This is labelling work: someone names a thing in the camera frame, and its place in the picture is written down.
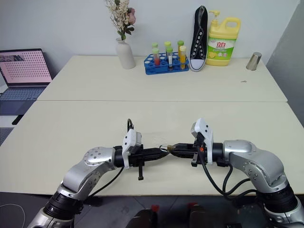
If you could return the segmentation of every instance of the silver cup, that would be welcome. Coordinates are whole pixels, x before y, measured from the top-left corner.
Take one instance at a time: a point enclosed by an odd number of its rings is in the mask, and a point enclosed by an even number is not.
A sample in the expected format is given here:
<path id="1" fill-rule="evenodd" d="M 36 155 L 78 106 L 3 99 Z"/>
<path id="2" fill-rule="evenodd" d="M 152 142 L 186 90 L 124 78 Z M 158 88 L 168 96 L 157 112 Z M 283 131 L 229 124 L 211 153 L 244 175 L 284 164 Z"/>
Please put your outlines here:
<path id="1" fill-rule="evenodd" d="M 248 70 L 256 70 L 257 69 L 256 67 L 257 67 L 261 57 L 262 57 L 261 53 L 254 52 L 252 54 L 252 57 L 250 58 L 249 62 L 247 63 L 246 68 Z"/>

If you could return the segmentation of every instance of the yellow liquid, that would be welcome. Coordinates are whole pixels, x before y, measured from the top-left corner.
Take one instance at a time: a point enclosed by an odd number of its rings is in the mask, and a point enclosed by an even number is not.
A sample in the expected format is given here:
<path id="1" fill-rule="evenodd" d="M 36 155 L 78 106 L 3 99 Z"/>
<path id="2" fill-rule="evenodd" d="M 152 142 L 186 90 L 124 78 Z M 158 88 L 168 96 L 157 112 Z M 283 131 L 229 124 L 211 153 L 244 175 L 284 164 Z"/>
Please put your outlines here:
<path id="1" fill-rule="evenodd" d="M 181 57 L 180 45 L 178 45 L 177 50 L 179 51 L 179 57 Z"/>
<path id="2" fill-rule="evenodd" d="M 185 63 L 186 62 L 186 55 L 180 55 L 180 63 Z M 185 64 L 180 65 L 181 69 L 185 69 Z"/>

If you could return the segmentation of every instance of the black sneaker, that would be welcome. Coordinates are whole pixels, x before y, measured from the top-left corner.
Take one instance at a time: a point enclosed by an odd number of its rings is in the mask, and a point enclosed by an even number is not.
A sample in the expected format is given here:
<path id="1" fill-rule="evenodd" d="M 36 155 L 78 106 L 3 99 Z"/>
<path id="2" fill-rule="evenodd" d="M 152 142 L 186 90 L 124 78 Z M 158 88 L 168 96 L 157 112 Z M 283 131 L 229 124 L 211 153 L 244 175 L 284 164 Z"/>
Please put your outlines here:
<path id="1" fill-rule="evenodd" d="M 193 40 L 190 49 L 190 67 L 193 71 L 200 71 L 206 62 L 207 22 L 207 9 L 204 6 L 200 6 L 194 14 Z"/>

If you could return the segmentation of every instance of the white wall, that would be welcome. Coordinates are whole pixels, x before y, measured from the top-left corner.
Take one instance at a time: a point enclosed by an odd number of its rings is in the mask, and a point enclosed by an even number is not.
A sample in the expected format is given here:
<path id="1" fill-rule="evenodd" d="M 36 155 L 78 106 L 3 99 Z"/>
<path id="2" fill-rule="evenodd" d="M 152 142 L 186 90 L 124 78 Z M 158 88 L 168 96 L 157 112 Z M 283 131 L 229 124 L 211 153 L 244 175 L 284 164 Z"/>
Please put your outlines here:
<path id="1" fill-rule="evenodd" d="M 200 5 L 220 10 L 219 20 L 239 17 L 241 30 L 233 57 L 263 54 L 266 63 L 299 0 L 130 0 L 135 32 L 127 42 L 134 55 L 151 43 L 182 39 L 190 47 L 193 13 Z M 75 54 L 114 55 L 115 38 L 103 0 L 0 0 L 0 49 L 42 48 L 54 73 Z"/>

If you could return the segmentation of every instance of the detergent bottle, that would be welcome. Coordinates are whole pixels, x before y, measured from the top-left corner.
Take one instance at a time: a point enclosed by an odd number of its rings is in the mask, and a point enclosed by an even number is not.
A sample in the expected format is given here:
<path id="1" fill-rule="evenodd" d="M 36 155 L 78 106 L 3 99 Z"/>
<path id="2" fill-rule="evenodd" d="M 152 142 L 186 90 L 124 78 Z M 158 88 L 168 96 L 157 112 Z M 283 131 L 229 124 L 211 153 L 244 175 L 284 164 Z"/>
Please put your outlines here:
<path id="1" fill-rule="evenodd" d="M 227 66 L 233 51 L 233 47 L 238 38 L 238 32 L 241 27 L 239 18 L 226 18 L 218 25 L 217 16 L 219 11 L 210 11 L 214 13 L 215 18 L 211 21 L 209 39 L 208 39 L 208 55 L 206 64 L 214 66 Z M 229 27 L 228 22 L 235 22 L 235 27 Z"/>

